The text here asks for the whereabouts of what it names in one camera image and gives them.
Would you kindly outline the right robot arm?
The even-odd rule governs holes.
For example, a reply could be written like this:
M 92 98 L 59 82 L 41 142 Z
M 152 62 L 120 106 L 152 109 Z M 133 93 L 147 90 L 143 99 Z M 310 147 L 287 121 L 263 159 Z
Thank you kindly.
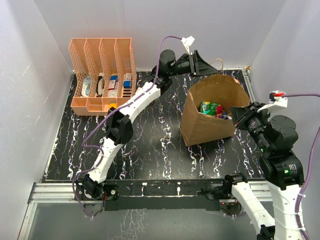
M 242 173 L 225 176 L 223 194 L 236 198 L 248 215 L 258 240 L 305 240 L 302 207 L 296 203 L 305 182 L 301 161 L 292 148 L 299 136 L 296 123 L 284 115 L 270 116 L 267 106 L 253 102 L 230 108 L 234 126 L 248 131 L 261 151 L 259 165 L 269 188 L 274 215 L 254 194 Z

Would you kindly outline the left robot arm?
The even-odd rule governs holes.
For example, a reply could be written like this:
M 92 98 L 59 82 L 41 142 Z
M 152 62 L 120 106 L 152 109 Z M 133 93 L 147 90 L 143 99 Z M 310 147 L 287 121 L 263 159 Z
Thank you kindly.
M 159 53 L 158 63 L 147 76 L 143 87 L 125 104 L 111 108 L 100 122 L 105 126 L 105 139 L 103 145 L 97 147 L 99 155 L 91 169 L 81 171 L 81 185 L 78 182 L 79 177 L 74 177 L 72 190 L 80 188 L 93 200 L 103 195 L 103 182 L 114 158 L 120 148 L 133 137 L 134 120 L 148 105 L 165 93 L 173 83 L 173 76 L 190 74 L 200 77 L 216 73 L 218 70 L 204 61 L 197 50 L 185 53 L 180 58 L 176 58 L 174 51 L 170 49 Z

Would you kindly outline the orange plastic desk organizer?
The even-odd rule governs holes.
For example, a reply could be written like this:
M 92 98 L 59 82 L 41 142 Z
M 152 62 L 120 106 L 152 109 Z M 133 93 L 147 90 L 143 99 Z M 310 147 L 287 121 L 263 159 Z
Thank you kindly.
M 137 71 L 131 38 L 72 38 L 68 47 L 76 76 L 76 88 L 71 108 L 78 116 L 105 116 L 109 104 L 117 107 L 126 103 L 136 92 Z M 104 74 L 102 97 L 96 97 L 98 76 Z M 125 89 L 125 74 L 132 74 L 132 87 Z M 82 97 L 84 78 L 90 74 L 88 97 Z M 118 88 L 108 90 L 112 75 L 118 76 Z

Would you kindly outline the white blue tape dispenser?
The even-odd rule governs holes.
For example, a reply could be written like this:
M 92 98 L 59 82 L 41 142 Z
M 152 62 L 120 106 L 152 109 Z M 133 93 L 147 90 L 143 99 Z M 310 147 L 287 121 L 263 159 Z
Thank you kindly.
M 81 96 L 84 98 L 87 98 L 90 94 L 90 89 L 91 89 L 91 75 L 88 74 L 84 79 L 83 79 L 83 84 L 81 88 Z

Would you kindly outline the black base rail bar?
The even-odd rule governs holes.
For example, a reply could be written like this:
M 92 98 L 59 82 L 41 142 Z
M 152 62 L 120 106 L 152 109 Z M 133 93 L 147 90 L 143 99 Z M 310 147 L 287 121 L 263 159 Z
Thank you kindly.
M 205 209 L 228 198 L 222 179 L 107 180 L 105 211 Z

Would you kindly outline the aluminium frame rail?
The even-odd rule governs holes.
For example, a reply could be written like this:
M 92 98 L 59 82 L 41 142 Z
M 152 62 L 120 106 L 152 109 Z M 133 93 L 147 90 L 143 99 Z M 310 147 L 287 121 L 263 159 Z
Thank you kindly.
M 248 182 L 260 202 L 272 202 L 267 182 L 261 179 Z M 19 231 L 18 239 L 27 240 L 31 231 L 39 203 L 76 204 L 71 183 L 34 183 L 31 189 L 27 208 Z

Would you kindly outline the blue white small box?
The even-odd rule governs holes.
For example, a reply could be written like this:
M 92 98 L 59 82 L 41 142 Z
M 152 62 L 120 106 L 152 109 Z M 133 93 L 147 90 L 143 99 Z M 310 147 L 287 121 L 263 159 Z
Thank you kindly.
M 123 81 L 123 88 L 124 89 L 131 89 L 132 88 L 132 74 L 131 73 L 125 74 L 124 81 Z

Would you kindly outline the red snack packet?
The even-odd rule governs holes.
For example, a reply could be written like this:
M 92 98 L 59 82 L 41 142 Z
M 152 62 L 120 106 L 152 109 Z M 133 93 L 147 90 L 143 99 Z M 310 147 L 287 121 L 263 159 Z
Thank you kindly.
M 226 112 L 224 111 L 223 106 L 222 106 L 222 105 L 218 105 L 218 106 L 216 107 L 216 114 L 215 114 L 215 116 L 216 116 L 217 118 L 224 118 L 226 115 L 227 115 L 227 114 L 226 114 Z

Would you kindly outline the brown paper bag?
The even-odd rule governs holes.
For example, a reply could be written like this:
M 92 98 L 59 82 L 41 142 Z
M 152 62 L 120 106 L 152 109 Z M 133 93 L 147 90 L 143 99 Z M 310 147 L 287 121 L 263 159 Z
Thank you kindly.
M 179 127 L 185 145 L 231 137 L 235 132 L 231 107 L 246 107 L 250 101 L 240 82 L 221 70 L 192 85 Z

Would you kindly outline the black white stapler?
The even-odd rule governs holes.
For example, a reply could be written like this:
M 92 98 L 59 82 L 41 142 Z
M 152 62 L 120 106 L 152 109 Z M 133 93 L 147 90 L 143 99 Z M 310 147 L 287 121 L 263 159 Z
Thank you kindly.
M 100 73 L 98 76 L 97 86 L 96 86 L 96 97 L 102 97 L 104 92 L 105 79 L 104 74 Z

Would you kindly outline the green snack packet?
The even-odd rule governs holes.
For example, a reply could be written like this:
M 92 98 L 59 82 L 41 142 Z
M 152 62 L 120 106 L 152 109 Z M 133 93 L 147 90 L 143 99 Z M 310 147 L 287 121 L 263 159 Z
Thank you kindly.
M 215 116 L 216 108 L 218 105 L 220 104 L 209 101 L 202 101 L 199 107 L 199 112 L 205 115 Z

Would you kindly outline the red blue small box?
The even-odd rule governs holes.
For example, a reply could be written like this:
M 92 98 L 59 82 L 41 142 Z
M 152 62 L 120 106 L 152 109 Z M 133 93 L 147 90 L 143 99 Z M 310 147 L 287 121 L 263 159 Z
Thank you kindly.
M 118 88 L 118 76 L 112 75 L 109 80 L 108 90 L 116 90 Z

